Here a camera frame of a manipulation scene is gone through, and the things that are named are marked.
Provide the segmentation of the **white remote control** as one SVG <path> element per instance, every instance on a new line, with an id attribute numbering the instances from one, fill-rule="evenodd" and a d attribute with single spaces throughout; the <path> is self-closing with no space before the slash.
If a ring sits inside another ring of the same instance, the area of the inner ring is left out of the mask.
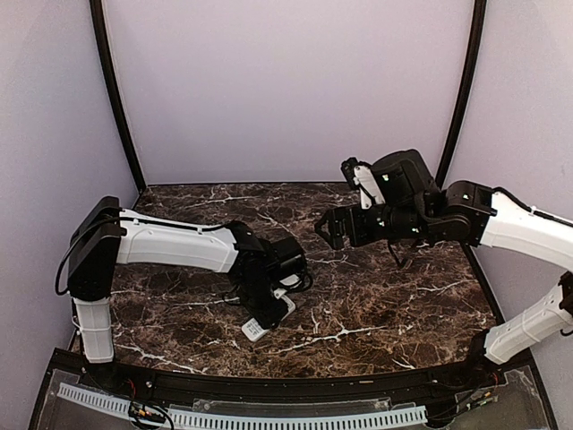
<path id="1" fill-rule="evenodd" d="M 245 322 L 241 331 L 251 342 L 260 340 L 269 331 L 276 329 L 294 310 L 295 303 L 287 296 L 268 298 L 261 302 L 241 300 L 251 319 Z"/>

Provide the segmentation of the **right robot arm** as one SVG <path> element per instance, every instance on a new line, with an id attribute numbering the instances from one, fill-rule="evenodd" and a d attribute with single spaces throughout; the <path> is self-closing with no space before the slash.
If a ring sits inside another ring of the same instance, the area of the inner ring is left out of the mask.
<path id="1" fill-rule="evenodd" d="M 439 188 L 418 150 L 400 150 L 374 163 L 345 160 L 341 171 L 360 194 L 355 205 L 327 210 L 314 230 L 331 248 L 403 239 L 428 245 L 454 241 L 516 251 L 564 269 L 537 303 L 476 335 L 457 370 L 467 389 L 553 333 L 572 332 L 572 223 L 521 202 L 502 187 L 460 180 Z"/>

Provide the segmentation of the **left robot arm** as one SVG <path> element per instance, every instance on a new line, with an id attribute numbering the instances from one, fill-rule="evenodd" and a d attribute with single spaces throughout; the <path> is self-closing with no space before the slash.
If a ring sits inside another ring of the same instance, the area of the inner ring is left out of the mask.
<path id="1" fill-rule="evenodd" d="M 125 369 L 113 360 L 109 300 L 116 265 L 131 263 L 227 275 L 251 316 L 242 332 L 252 342 L 295 310 L 291 295 L 313 284 L 304 250 L 292 236 L 270 242 L 241 221 L 210 226 L 159 219 L 122 208 L 114 196 L 102 198 L 74 231 L 55 291 L 72 298 L 90 373 L 108 391 L 126 383 Z"/>

